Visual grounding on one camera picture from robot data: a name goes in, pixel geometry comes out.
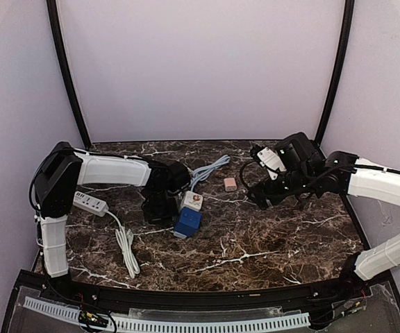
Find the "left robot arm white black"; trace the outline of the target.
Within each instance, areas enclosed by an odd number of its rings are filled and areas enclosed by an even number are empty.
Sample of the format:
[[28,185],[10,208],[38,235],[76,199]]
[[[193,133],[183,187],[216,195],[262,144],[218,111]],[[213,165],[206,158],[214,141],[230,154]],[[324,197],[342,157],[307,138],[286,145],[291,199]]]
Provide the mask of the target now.
[[43,159],[29,185],[28,199],[38,214],[45,271],[51,278],[69,272],[65,226],[76,190],[86,184],[141,188],[148,223],[169,223],[178,215],[175,196],[191,183],[180,162],[165,164],[136,156],[95,153],[57,143]]

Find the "pink charger plug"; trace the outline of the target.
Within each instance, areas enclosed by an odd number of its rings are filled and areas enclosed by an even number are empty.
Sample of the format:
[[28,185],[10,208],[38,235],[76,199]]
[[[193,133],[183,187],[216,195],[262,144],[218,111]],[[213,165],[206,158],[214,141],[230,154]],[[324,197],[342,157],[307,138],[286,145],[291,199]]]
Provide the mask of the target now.
[[238,189],[238,185],[236,183],[235,178],[225,178],[224,179],[224,188],[225,191],[236,191]]

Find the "small circuit board right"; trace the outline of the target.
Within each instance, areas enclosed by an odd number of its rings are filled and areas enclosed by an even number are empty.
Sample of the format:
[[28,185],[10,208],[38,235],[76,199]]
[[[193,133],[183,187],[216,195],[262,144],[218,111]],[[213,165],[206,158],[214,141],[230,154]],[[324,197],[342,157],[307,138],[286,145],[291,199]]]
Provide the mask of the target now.
[[347,302],[343,305],[343,309],[340,312],[340,315],[348,316],[350,314],[354,314],[357,311],[364,309],[366,304],[367,304],[366,299],[354,300],[354,301]]

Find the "left black corner post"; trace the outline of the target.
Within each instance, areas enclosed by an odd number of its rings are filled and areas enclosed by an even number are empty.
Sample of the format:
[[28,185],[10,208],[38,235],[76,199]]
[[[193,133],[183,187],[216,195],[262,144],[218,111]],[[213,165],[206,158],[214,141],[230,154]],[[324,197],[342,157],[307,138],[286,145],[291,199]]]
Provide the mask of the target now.
[[53,37],[53,43],[56,50],[56,57],[60,67],[62,81],[65,86],[65,91],[67,93],[67,98],[83,146],[85,148],[90,148],[92,146],[92,141],[90,139],[90,135],[83,118],[83,113],[81,111],[81,107],[78,102],[74,81],[72,79],[72,74],[67,59],[67,53],[65,50],[65,43],[63,39],[63,32],[61,29],[60,18],[58,14],[58,2],[56,0],[46,0],[46,5],[49,16],[49,23],[51,27],[51,34]]

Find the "small circuit board left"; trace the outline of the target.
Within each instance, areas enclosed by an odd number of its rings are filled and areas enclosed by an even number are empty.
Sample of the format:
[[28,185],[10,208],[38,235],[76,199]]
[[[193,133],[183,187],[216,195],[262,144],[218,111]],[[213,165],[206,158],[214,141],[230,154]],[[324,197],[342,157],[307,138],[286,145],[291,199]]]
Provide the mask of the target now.
[[108,320],[99,314],[95,314],[88,311],[80,311],[78,315],[78,321],[80,324],[88,325],[90,327],[102,327],[108,326]]

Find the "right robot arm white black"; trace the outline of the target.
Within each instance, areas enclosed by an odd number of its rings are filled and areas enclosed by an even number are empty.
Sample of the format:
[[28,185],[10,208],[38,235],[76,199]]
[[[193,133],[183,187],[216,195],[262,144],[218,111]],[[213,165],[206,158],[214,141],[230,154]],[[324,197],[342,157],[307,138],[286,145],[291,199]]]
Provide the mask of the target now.
[[[311,196],[320,198],[325,193],[371,198],[400,207],[400,170],[342,151],[324,157],[303,132],[286,137],[273,148],[255,145],[250,156],[268,173],[256,185],[243,184],[247,197],[262,210],[290,196],[303,203]],[[400,234],[351,255],[340,279],[362,283],[398,265]]]

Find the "white cube socket adapter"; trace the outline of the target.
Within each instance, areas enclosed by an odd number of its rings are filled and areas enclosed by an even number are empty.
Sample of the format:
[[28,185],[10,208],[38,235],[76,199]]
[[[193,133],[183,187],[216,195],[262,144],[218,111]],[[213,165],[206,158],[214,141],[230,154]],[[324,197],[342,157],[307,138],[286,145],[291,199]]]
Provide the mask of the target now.
[[193,191],[186,191],[183,195],[180,209],[187,207],[195,212],[199,212],[202,208],[202,205],[203,196],[201,194],[197,194]]

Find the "light blue power strip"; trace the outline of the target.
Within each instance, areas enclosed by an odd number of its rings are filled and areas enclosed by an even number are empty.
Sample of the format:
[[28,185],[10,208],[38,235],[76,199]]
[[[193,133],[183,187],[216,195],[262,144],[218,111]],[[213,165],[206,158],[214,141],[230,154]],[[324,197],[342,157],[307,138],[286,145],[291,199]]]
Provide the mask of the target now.
[[195,169],[192,173],[192,179],[188,191],[193,191],[196,193],[195,187],[200,182],[207,180],[215,170],[219,169],[222,166],[227,165],[229,162],[230,162],[230,157],[228,155],[223,155],[212,164]]

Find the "blue cube socket adapter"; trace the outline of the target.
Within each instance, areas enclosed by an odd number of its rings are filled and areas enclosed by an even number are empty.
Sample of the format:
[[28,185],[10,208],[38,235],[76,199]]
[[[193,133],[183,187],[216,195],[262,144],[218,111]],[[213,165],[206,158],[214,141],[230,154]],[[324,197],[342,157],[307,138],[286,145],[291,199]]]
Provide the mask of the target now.
[[203,214],[194,211],[189,207],[184,207],[180,211],[177,222],[174,225],[173,233],[178,238],[188,238],[197,232],[202,220]]

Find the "black corner post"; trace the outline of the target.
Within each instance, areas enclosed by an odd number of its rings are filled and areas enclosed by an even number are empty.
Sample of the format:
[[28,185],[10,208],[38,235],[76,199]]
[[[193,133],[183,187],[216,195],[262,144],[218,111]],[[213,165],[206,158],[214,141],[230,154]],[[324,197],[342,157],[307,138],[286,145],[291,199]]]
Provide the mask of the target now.
[[353,12],[355,7],[355,0],[346,0],[344,2],[344,11],[342,16],[342,23],[340,29],[340,36],[337,44],[337,50],[335,54],[335,61],[333,65],[333,71],[331,74],[330,83],[328,86],[328,91],[324,103],[324,107],[322,110],[322,115],[319,120],[319,124],[317,127],[317,132],[315,134],[314,141],[316,145],[321,146],[326,129],[331,117],[331,113],[333,110],[333,105],[335,102],[335,97],[338,92],[338,86],[340,83],[342,70],[344,66],[344,60],[347,53],[349,36],[351,32],[351,25],[353,20]]
[[90,139],[90,135],[83,118],[83,113],[81,111],[81,107],[78,102],[74,81],[72,79],[72,74],[67,59],[67,53],[65,50],[65,43],[63,39],[63,32],[61,29],[60,18],[58,14],[58,2],[56,0],[46,0],[46,5],[49,16],[49,23],[51,27],[51,34],[53,37],[53,43],[56,50],[56,57],[60,67],[62,81],[65,86],[65,91],[67,93],[67,98],[83,146],[85,148],[90,148],[92,146],[92,141]]

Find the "white power strip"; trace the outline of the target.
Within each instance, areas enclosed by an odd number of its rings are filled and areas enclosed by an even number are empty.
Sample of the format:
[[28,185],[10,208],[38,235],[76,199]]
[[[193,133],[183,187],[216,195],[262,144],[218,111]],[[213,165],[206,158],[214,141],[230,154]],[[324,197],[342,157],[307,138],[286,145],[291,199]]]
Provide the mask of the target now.
[[115,229],[115,238],[121,250],[124,265],[129,276],[134,279],[140,273],[140,266],[133,254],[132,245],[134,234],[131,230],[127,230],[120,220],[110,211],[106,201],[95,198],[94,196],[76,191],[73,199],[73,206],[89,212],[95,216],[103,217],[109,215],[117,224]]

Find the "black front rail frame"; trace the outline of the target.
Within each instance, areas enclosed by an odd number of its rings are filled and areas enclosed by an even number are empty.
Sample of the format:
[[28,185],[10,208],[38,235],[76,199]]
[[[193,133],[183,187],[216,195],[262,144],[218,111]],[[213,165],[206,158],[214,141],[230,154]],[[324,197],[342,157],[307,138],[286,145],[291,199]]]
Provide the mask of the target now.
[[[103,316],[174,322],[229,322],[309,314],[310,326],[278,332],[400,332],[400,295],[389,272],[362,285],[337,279],[311,284],[229,292],[142,291],[51,279],[20,271],[10,295],[3,332],[104,332],[23,308],[25,297]],[[366,299],[365,308],[341,316],[343,305]]]

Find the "small circuit board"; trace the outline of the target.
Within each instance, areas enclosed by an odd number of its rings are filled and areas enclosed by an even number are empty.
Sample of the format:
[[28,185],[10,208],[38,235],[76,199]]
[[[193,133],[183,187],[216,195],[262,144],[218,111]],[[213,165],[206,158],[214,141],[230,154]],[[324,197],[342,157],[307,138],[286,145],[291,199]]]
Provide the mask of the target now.
[[340,312],[340,315],[348,316],[350,314],[354,314],[357,311],[364,309],[366,304],[367,304],[366,299],[354,300],[354,301],[347,302],[343,305],[343,309]]
[[102,327],[108,326],[108,320],[99,314],[95,314],[88,311],[80,311],[78,315],[78,321],[80,324],[88,325],[90,327]]

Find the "right black corner post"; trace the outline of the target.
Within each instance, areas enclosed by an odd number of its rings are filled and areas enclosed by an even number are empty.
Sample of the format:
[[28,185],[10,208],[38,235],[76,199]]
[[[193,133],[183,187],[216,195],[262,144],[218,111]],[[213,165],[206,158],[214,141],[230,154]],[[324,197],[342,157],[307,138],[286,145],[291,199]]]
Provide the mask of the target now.
[[324,103],[324,107],[322,110],[322,115],[319,120],[319,124],[317,127],[317,132],[315,134],[314,141],[316,145],[321,146],[326,129],[331,117],[331,113],[333,110],[333,105],[335,102],[335,97],[338,92],[338,86],[340,83],[342,70],[344,66],[344,60],[347,53],[349,36],[351,32],[351,25],[353,20],[353,12],[355,7],[355,0],[346,0],[344,2],[344,11],[342,16],[342,23],[340,29],[340,36],[337,44],[337,50],[335,54],[335,61],[333,65],[333,71],[331,74],[330,83],[328,86],[328,91]]

